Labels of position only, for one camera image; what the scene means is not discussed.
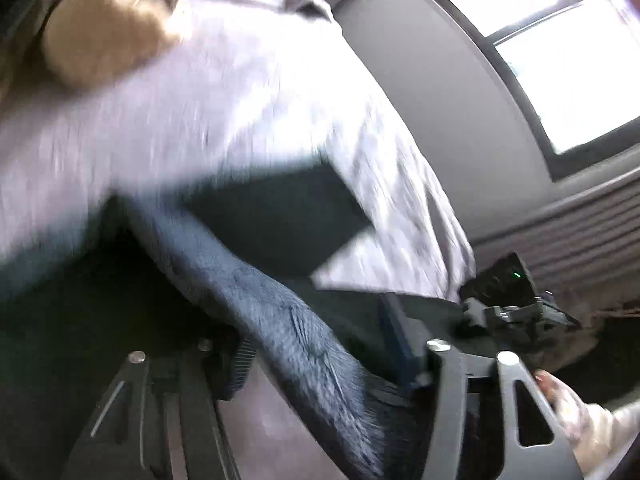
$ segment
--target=dark window frame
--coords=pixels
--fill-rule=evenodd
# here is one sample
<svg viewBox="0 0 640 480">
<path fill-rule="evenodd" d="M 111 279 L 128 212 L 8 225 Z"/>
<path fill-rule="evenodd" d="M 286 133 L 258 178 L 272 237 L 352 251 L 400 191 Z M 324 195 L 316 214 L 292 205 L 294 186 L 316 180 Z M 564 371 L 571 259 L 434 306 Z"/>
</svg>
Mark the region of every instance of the dark window frame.
<svg viewBox="0 0 640 480">
<path fill-rule="evenodd" d="M 513 38 L 517 34 L 545 20 L 551 19 L 553 16 L 557 16 L 559 13 L 580 5 L 584 0 L 559 0 L 558 3 L 552 7 L 528 16 L 520 22 L 508 25 L 487 37 L 483 36 L 476 26 L 471 23 L 451 1 L 434 1 L 436 1 L 462 28 L 465 34 L 471 38 L 504 82 L 507 90 L 511 93 L 514 101 L 516 101 L 516 104 L 524 115 L 525 120 L 529 123 L 529 127 L 542 152 L 549 176 L 553 182 L 585 170 L 594 164 L 619 155 L 634 147 L 636 144 L 640 144 L 640 117 L 638 117 L 590 142 L 575 146 L 563 153 L 556 153 L 529 97 L 522 89 L 522 86 L 509 68 L 507 62 L 505 62 L 495 48 L 496 43 L 500 44 L 503 41 Z"/>
</svg>

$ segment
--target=metal screw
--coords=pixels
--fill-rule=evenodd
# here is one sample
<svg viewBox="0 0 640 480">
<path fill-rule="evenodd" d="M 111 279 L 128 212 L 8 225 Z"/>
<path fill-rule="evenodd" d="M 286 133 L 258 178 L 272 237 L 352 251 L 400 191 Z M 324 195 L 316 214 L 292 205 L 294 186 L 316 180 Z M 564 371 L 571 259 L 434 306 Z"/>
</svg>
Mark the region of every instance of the metal screw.
<svg viewBox="0 0 640 480">
<path fill-rule="evenodd" d="M 520 358 L 513 352 L 500 352 L 498 354 L 498 361 L 505 366 L 513 366 L 520 362 Z"/>
<path fill-rule="evenodd" d="M 146 354 L 142 350 L 136 350 L 129 354 L 129 362 L 133 365 L 139 365 L 146 359 Z"/>
<path fill-rule="evenodd" d="M 200 339 L 198 341 L 198 350 L 201 352 L 211 352 L 211 350 L 213 350 L 213 341 L 211 339 Z"/>
<path fill-rule="evenodd" d="M 451 345 L 443 339 L 430 339 L 427 341 L 427 346 L 434 352 L 446 352 L 451 348 Z"/>
</svg>

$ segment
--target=person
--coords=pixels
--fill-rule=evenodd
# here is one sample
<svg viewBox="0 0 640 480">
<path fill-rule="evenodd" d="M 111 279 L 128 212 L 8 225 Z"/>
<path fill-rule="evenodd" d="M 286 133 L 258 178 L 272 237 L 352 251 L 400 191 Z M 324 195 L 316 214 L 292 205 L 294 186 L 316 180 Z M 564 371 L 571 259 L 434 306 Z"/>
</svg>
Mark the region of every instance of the person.
<svg viewBox="0 0 640 480">
<path fill-rule="evenodd" d="M 534 376 L 584 474 L 596 469 L 640 431 L 640 400 L 610 412 L 599 404 L 585 404 L 569 386 L 544 370 Z"/>
</svg>

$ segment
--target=gray wall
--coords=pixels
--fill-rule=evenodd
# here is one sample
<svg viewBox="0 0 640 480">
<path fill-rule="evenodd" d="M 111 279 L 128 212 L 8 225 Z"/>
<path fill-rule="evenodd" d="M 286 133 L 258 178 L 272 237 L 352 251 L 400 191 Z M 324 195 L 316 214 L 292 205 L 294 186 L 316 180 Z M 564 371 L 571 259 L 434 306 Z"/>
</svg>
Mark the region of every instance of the gray wall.
<svg viewBox="0 0 640 480">
<path fill-rule="evenodd" d="M 506 86 L 433 0 L 343 0 L 335 17 L 411 130 L 471 239 L 573 200 L 640 163 L 636 148 L 552 183 Z"/>
</svg>

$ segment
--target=brown plush toy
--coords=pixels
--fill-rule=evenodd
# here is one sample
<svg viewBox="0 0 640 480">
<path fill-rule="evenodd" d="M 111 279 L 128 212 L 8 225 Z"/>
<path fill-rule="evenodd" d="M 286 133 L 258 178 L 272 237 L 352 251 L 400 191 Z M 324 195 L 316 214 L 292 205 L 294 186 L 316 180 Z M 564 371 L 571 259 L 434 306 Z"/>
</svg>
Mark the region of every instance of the brown plush toy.
<svg viewBox="0 0 640 480">
<path fill-rule="evenodd" d="M 45 25 L 42 52 L 63 82 L 90 88 L 189 35 L 185 0 L 62 0 Z"/>
</svg>

